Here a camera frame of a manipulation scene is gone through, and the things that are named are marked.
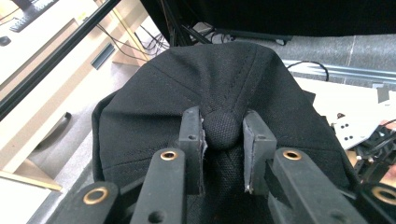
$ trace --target white desk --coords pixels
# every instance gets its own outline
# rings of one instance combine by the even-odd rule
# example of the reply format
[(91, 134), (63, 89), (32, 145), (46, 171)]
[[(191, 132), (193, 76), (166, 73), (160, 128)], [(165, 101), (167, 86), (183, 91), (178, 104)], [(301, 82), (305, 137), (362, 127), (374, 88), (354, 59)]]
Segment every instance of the white desk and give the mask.
[(26, 223), (49, 195), (49, 189), (0, 178), (0, 222)]
[(11, 39), (7, 46), (0, 47), (0, 87), (67, 23), (81, 13), (91, 15), (95, 11), (95, 8), (90, 6), (91, 3), (88, 0), (60, 0), (19, 33), (8, 29), (13, 21), (0, 26), (0, 36), (7, 35)]

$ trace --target metal rod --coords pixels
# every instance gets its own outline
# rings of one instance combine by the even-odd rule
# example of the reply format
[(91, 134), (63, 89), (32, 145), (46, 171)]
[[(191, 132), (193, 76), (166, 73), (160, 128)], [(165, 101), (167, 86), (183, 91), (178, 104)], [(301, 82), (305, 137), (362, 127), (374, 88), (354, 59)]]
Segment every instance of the metal rod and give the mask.
[(190, 39), (190, 36), (183, 32), (183, 29), (181, 27), (181, 21), (180, 21), (180, 13), (177, 7), (177, 4), (175, 3), (174, 0), (162, 0), (162, 4), (164, 7), (164, 14), (165, 18), (168, 18), (168, 20), (171, 23), (171, 27), (175, 30), (176, 33), (176, 44), (179, 44), (181, 47), (184, 46), (191, 46), (192, 41)]
[[(297, 62), (299, 61), (283, 60), (283, 64), (285, 64), (286, 66)], [(396, 82), (396, 72), (337, 66), (330, 64), (323, 65), (326, 66), (326, 68), (329, 70), (330, 76), (333, 77), (354, 77), (370, 79), (373, 81), (387, 81), (392, 83)], [(325, 75), (323, 69), (321, 69), (318, 65), (309, 63), (294, 66), (290, 69), (290, 71), (309, 75)]]
[(185, 25), (181, 25), (181, 27), (189, 34), (192, 35), (195, 39), (197, 39), (199, 42), (201, 42), (202, 44), (211, 44), (211, 42), (206, 39), (206, 37), (204, 37), (203, 35), (201, 35), (200, 33), (196, 32), (194, 29), (191, 29)]
[(55, 51), (0, 101), (0, 121), (98, 24), (120, 0), (107, 0)]

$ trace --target black cable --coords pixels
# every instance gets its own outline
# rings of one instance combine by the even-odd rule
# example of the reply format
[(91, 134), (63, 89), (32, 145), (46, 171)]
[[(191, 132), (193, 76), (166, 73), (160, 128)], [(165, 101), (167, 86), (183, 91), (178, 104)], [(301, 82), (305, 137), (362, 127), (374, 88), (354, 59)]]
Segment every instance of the black cable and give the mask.
[(201, 21), (201, 19), (199, 18), (198, 14), (194, 10), (192, 10), (192, 7), (189, 4), (187, 4), (187, 2), (185, 0), (183, 0), (182, 2), (190, 10), (190, 12), (195, 16), (195, 19), (197, 19), (198, 21)]
[(11, 21), (13, 21), (13, 20), (14, 20), (14, 19), (11, 19), (11, 20), (9, 20), (9, 21), (5, 21), (5, 22), (1, 23), (0, 26), (4, 25), (4, 24), (6, 24), (6, 23), (9, 23), (9, 22), (11, 22)]
[(297, 64), (300, 64), (300, 63), (314, 63), (314, 64), (319, 65), (324, 70), (324, 72), (326, 73), (326, 81), (329, 81), (329, 77), (330, 77), (329, 70), (327, 70), (327, 68), (323, 64), (318, 63), (318, 62), (300, 61), (300, 62), (297, 62), (297, 63), (292, 63), (291, 65), (288, 66), (288, 69), (293, 67), (293, 66), (295, 66), (295, 65), (297, 65)]
[[(162, 35), (159, 34), (159, 35), (156, 35), (155, 37), (156, 37), (156, 38), (161, 38)], [(154, 42), (154, 39), (151, 39), (151, 41), (148, 43), (147, 50), (152, 50), (152, 49), (154, 49), (154, 48), (155, 48), (155, 42)]]
[(394, 121), (396, 121), (396, 119), (393, 119), (393, 120), (390, 120), (390, 121), (388, 121), (388, 122), (386, 122), (386, 123), (384, 123), (384, 124), (381, 124), (381, 126), (387, 126), (388, 124), (390, 124), (390, 123), (393, 123)]
[(142, 27), (142, 29), (146, 32), (146, 33), (148, 33), (148, 35), (153, 39), (153, 40), (155, 40), (155, 42), (157, 42), (158, 44), (161, 44), (161, 42), (156, 38), (156, 37), (154, 37), (144, 26), (140, 26), (140, 27)]
[(127, 46), (127, 47), (129, 47), (129, 48), (131, 48), (131, 49), (135, 49), (135, 50), (137, 50), (137, 51), (139, 51), (139, 52), (141, 52), (141, 53), (144, 53), (144, 54), (146, 54), (146, 55), (149, 55), (149, 56), (154, 56), (154, 54), (146, 53), (146, 52), (144, 52), (144, 51), (142, 51), (142, 50), (140, 50), (140, 49), (137, 49), (137, 48), (135, 48), (135, 47), (133, 47), (133, 46), (131, 46), (131, 45), (129, 45), (129, 44), (126, 44), (126, 43), (123, 43), (123, 42), (119, 41), (118, 39), (116, 39), (115, 37), (113, 37), (111, 34), (109, 34), (108, 31), (107, 31), (102, 25), (97, 24), (97, 27), (98, 27), (103, 33), (105, 33), (108, 37), (110, 37), (110, 38), (113, 40), (113, 42), (117, 41), (117, 42), (121, 43), (122, 45), (125, 45), (125, 46)]
[(137, 33), (134, 33), (134, 36), (136, 36), (137, 40), (139, 40), (139, 43), (142, 45), (143, 49), (145, 49), (145, 50), (152, 50), (152, 49), (155, 48), (155, 46), (153, 46), (151, 49), (148, 48), (148, 47), (146, 47), (146, 46), (143, 44), (142, 40), (141, 40), (141, 39), (139, 38), (139, 36), (137, 35)]
[(18, 11), (18, 9), (20, 9), (20, 8), (18, 7), (17, 9), (15, 9), (15, 10), (13, 10), (12, 12), (8, 13), (6, 16), (2, 17), (2, 18), (0, 19), (0, 21), (2, 21), (3, 19), (5, 19), (5, 18), (9, 17), (10, 15), (14, 14), (16, 11)]
[(97, 26), (100, 30), (102, 30), (105, 34), (107, 34), (107, 35), (110, 37), (110, 39), (111, 39), (111, 40), (113, 41), (113, 43), (116, 45), (117, 49), (119, 49), (119, 51), (120, 51), (122, 54), (124, 54), (124, 55), (127, 56), (127, 57), (133, 58), (133, 59), (137, 59), (137, 60), (140, 60), (140, 61), (147, 62), (147, 60), (145, 60), (145, 59), (137, 58), (137, 57), (135, 57), (135, 56), (132, 56), (132, 55), (129, 55), (129, 54), (125, 53), (125, 52), (120, 48), (120, 46), (117, 44), (117, 42), (115, 41), (114, 37), (112, 37), (105, 29), (103, 29), (103, 27), (102, 27), (101, 25), (97, 24), (96, 26)]

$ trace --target wire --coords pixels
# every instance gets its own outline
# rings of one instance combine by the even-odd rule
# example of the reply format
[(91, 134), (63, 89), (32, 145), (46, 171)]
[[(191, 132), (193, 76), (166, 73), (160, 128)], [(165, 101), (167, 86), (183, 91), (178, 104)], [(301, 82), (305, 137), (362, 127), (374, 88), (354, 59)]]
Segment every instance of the wire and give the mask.
[(145, 46), (143, 45), (142, 41), (140, 41), (140, 39), (139, 39), (139, 41), (140, 41), (140, 43), (142, 44), (143, 49), (145, 49), (145, 50), (153, 50), (155, 47), (157, 47), (157, 50), (156, 50), (156, 52), (155, 52), (156, 55), (158, 54), (159, 49), (163, 49), (163, 50), (169, 49), (169, 46), (166, 45), (166, 44), (163, 42), (164, 36), (163, 36), (162, 34), (156, 35), (156, 36), (155, 36), (155, 39), (158, 40), (160, 44), (154, 42), (154, 39), (151, 39), (151, 41), (150, 41), (150, 42), (148, 43), (148, 45), (145, 47)]
[(131, 49), (135, 49), (135, 50), (137, 50), (137, 51), (139, 51), (139, 52), (141, 52), (141, 53), (144, 53), (144, 54), (146, 54), (146, 55), (154, 56), (154, 54), (146, 53), (146, 52), (144, 52), (144, 51), (142, 51), (142, 50), (140, 50), (140, 49), (138, 49), (138, 48), (135, 48), (135, 47), (133, 47), (133, 46), (131, 46), (131, 45), (129, 45), (129, 44), (126, 44), (126, 43), (123, 43), (123, 42), (119, 41), (118, 39), (116, 39), (115, 37), (113, 37), (111, 34), (109, 34), (108, 31), (106, 31), (105, 28), (104, 28), (102, 25), (97, 24), (97, 27), (98, 27), (103, 33), (105, 33), (108, 37), (110, 37), (110, 38), (113, 40), (113, 42), (118, 42), (118, 43), (120, 43), (120, 44), (122, 44), (122, 45), (125, 45), (125, 46), (127, 46), (127, 47), (129, 47), (129, 48), (131, 48)]
[(159, 41), (157, 38), (156, 38), (156, 36), (153, 36), (144, 26), (140, 26), (140, 27), (142, 27), (142, 29), (152, 38), (152, 40), (155, 40), (155, 42), (157, 42), (157, 43), (162, 43), (161, 41)]
[(140, 38), (139, 38), (139, 36), (137, 35), (137, 33), (134, 33), (134, 35), (135, 35), (135, 36), (137, 37), (137, 39), (139, 40), (139, 42), (140, 42), (140, 44), (142, 45), (143, 49), (145, 49), (145, 50), (152, 50), (152, 49), (155, 48), (155, 45), (154, 45), (153, 47), (151, 47), (151, 44), (153, 43), (154, 40), (151, 40), (151, 42), (149, 42), (148, 45), (145, 46), (145, 45), (143, 44), (143, 42), (140, 40)]
[(174, 31), (174, 29), (172, 28), (172, 25), (169, 22), (168, 17), (166, 16), (166, 10), (165, 10), (165, 5), (163, 3), (163, 0), (160, 0), (160, 1), (161, 1), (161, 5), (163, 6), (163, 15), (165, 16), (166, 27), (168, 28), (169, 35), (172, 35), (172, 32)]
[(14, 20), (14, 19), (11, 19), (11, 20), (9, 20), (9, 21), (5, 21), (5, 22), (1, 23), (0, 26), (4, 25), (4, 24), (6, 24), (6, 23), (9, 23), (9, 22), (11, 22), (11, 21), (13, 21), (13, 20)]
[(329, 70), (327, 70), (327, 68), (322, 63), (312, 62), (312, 61), (300, 61), (300, 62), (297, 62), (297, 63), (292, 63), (291, 65), (288, 66), (288, 69), (293, 67), (293, 66), (295, 66), (295, 65), (297, 65), (297, 64), (300, 64), (300, 63), (314, 63), (314, 64), (319, 65), (324, 70), (324, 72), (326, 73), (326, 81), (329, 81), (329, 77), (330, 77)]
[(132, 56), (132, 55), (129, 55), (129, 54), (125, 53), (125, 52), (120, 48), (120, 46), (117, 44), (117, 42), (116, 42), (117, 39), (115, 39), (114, 37), (112, 37), (112, 36), (103, 28), (103, 26), (101, 26), (101, 25), (99, 25), (99, 24), (97, 24), (96, 26), (97, 26), (100, 30), (102, 30), (106, 35), (108, 35), (108, 36), (110, 37), (110, 39), (111, 39), (111, 40), (114, 42), (114, 44), (116, 45), (117, 49), (119, 49), (120, 52), (121, 52), (122, 54), (124, 54), (125, 56), (128, 56), (128, 57), (130, 57), (130, 58), (133, 58), (133, 59), (137, 59), (137, 60), (140, 60), (140, 61), (147, 62), (147, 60), (145, 60), (145, 59), (137, 58), (137, 57), (135, 57), (135, 56)]
[(186, 7), (190, 10), (190, 12), (191, 12), (192, 14), (194, 14), (195, 19), (197, 19), (197, 20), (199, 21), (200, 18), (199, 18), (199, 16), (198, 16), (198, 14), (197, 14), (194, 10), (192, 10), (192, 7), (191, 7), (189, 4), (187, 4), (187, 2), (186, 2), (185, 0), (183, 0), (182, 2), (183, 2), (184, 5), (186, 5)]
[(9, 17), (10, 15), (14, 14), (16, 11), (18, 11), (18, 9), (20, 9), (20, 8), (18, 7), (17, 9), (15, 9), (15, 10), (13, 10), (12, 12), (8, 13), (6, 16), (2, 17), (2, 18), (0, 19), (0, 21), (2, 21), (3, 19), (5, 19), (5, 18)]
[(390, 121), (388, 121), (388, 122), (386, 122), (386, 123), (384, 123), (384, 124), (381, 124), (381, 126), (385, 127), (385, 126), (387, 126), (388, 124), (393, 123), (394, 121), (396, 121), (396, 119), (393, 119), (393, 120), (390, 120)]

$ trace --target desk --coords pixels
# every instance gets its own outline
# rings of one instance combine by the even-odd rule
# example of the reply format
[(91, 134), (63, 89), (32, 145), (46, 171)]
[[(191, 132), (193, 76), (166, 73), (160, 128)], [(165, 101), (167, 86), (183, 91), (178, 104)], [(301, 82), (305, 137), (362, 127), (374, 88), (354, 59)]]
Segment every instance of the desk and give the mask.
[[(12, 90), (30, 73), (23, 69), (27, 67), (34, 69), (33, 63), (41, 63), (40, 60), (44, 60), (46, 54), (51, 53), (50, 49), (55, 49), (69, 37), (67, 32), (71, 33), (76, 30), (78, 24), (90, 16), (100, 4), (100, 1), (95, 3), (90, 0), (61, 0), (22, 32), (12, 34), (4, 30), (12, 35), (10, 38), (15, 37), (15, 40), (0, 52), (0, 59), (7, 64), (2, 66), (3, 79), (0, 80), (3, 81), (4, 88), (1, 92), (6, 94), (7, 91)], [(125, 4), (134, 5), (128, 7), (129, 11), (124, 10), (123, 13), (133, 14), (132, 16), (137, 17), (138, 20), (133, 20), (132, 24), (126, 26), (122, 15), (115, 12), (110, 13), (101, 21), (102, 26), (112, 36), (121, 40), (131, 39), (134, 31), (132, 28), (138, 27), (147, 17), (146, 11), (137, 0), (128, 1)], [(24, 160), (67, 111), (66, 99), (92, 70), (96, 71), (91, 66), (91, 61), (109, 42), (109, 38), (103, 32), (93, 29), (0, 122), (0, 176), (10, 178), (10, 174), (17, 173), (22, 165), (32, 164)], [(144, 57), (141, 53), (134, 53), (134, 55)]]
[[(4, 98), (17, 83), (23, 80), (34, 67), (77, 29), (78, 23), (81, 22), (79, 17), (81, 14), (89, 16), (96, 9), (97, 5), (88, 0), (60, 0), (20, 33), (8, 29), (13, 21), (0, 26), (0, 36), (6, 35), (11, 39), (11, 43), (0, 48), (0, 99)], [(73, 24), (71, 21), (74, 18), (77, 23)], [(55, 41), (59, 35), (62, 35), (63, 38)], [(57, 42), (57, 45), (52, 46), (48, 52), (44, 52), (44, 55), (40, 55), (54, 41)], [(40, 59), (33, 62), (33, 59), (38, 55)], [(9, 85), (14, 78), (17, 79), (17, 82)]]

